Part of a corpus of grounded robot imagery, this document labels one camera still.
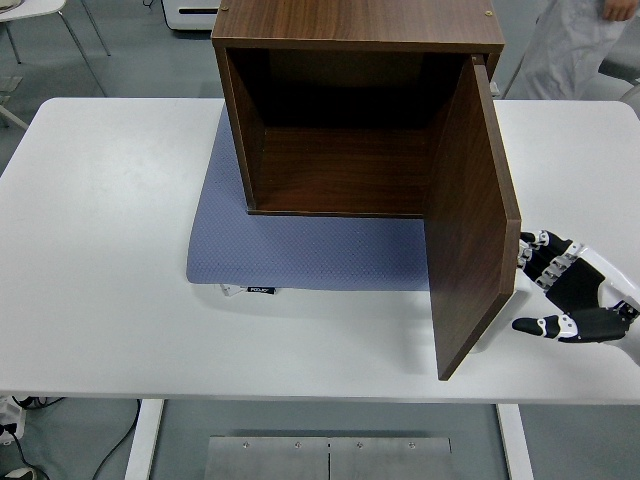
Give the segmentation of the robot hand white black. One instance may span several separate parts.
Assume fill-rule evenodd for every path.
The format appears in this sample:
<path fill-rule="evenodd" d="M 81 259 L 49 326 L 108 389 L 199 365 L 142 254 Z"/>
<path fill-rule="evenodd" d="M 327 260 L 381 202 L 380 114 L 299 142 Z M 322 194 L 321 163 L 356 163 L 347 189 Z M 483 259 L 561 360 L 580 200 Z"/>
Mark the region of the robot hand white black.
<path fill-rule="evenodd" d="M 540 230 L 520 234 L 518 268 L 559 311 L 516 331 L 560 343 L 605 343 L 639 362 L 639 286 L 593 249 Z"/>

